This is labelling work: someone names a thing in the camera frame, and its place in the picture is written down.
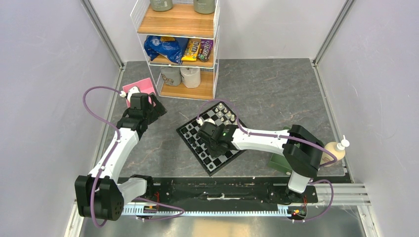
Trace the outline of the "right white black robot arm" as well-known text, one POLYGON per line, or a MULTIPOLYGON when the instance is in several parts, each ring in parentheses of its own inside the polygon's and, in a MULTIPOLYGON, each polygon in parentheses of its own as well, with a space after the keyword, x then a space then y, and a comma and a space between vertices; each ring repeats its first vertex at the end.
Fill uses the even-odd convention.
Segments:
POLYGON ((212 119, 197 119, 197 136, 210 155, 217 158, 228 151, 256 150, 285 157, 292 172, 286 198, 297 202, 305 196, 306 186, 317 176, 324 151, 322 143, 304 127, 293 125, 288 130, 266 131, 237 124, 216 125, 212 119))

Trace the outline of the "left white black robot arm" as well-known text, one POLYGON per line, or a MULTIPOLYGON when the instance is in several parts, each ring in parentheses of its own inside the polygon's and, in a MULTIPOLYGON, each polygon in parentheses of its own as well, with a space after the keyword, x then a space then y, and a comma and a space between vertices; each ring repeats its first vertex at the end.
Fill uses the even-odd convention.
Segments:
POLYGON ((118 180, 128 155, 148 126, 167 110, 154 93, 133 93, 129 103, 114 125, 113 140, 101 160, 88 175, 80 175, 75 180, 78 212, 94 222, 98 219, 116 221, 127 203, 136 197, 147 202, 155 195, 150 176, 133 175, 122 184, 118 180))

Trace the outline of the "white wire wooden shelf rack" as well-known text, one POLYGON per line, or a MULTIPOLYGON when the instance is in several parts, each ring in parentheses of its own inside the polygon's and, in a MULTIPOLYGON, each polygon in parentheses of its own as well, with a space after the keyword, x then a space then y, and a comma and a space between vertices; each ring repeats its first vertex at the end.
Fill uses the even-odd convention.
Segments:
POLYGON ((144 45, 148 35, 161 37, 180 37, 188 39, 212 40, 213 48, 207 62, 184 62, 179 68, 199 68, 201 83, 196 88, 187 88, 184 84, 169 86, 164 83, 161 68, 176 67, 163 56, 151 60, 145 55, 147 66, 155 91, 162 97, 210 100, 215 98, 219 65, 219 15, 220 3, 215 1, 215 11, 211 14, 200 14, 194 10, 191 0, 174 0, 170 10, 154 11, 148 0, 136 1, 131 13, 134 29, 144 45))

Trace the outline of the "black white chess board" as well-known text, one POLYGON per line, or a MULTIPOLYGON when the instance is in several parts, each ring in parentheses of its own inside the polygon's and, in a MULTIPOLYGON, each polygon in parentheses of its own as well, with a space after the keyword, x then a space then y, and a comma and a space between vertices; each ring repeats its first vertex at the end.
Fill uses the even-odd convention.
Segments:
MULTIPOLYGON (((211 106, 210 108, 208 108, 208 109, 206 109, 205 111, 201 111, 200 113, 199 113, 199 117, 202 117, 203 119, 209 119, 213 114, 214 114, 214 112, 212 111, 212 109, 216 106, 216 105, 213 105, 213 106, 211 106)), ((196 122, 196 119, 197 118, 192 118, 191 120, 189 120, 188 122, 186 122, 185 124, 183 124, 182 126, 186 126, 186 125, 193 125, 193 126, 198 126, 198 123, 196 122)), ((176 132, 177 132, 177 134, 180 136, 180 132, 179 132, 179 129, 182 127, 182 126, 180 126, 179 128, 177 128, 176 129, 176 132)), ((241 154, 243 153, 243 151, 228 151, 224 156, 219 156, 219 157, 217 157, 217 158, 212 158, 213 159, 213 163, 215 164, 215 166, 216 166, 216 168, 215 168, 215 170, 213 171, 213 172, 209 172, 208 170, 206 170, 205 168, 204 168, 204 166, 198 161, 198 159, 196 158, 196 156, 195 155, 193 155, 196 159, 197 159, 197 161, 198 161, 198 163, 202 166, 202 168, 207 172, 207 174, 209 175, 209 176, 212 176, 212 175, 214 175, 216 172, 218 172, 221 168, 223 168, 224 166, 226 166, 228 163, 230 163, 231 161, 233 161, 235 158, 237 158, 238 156, 240 156, 241 154)))

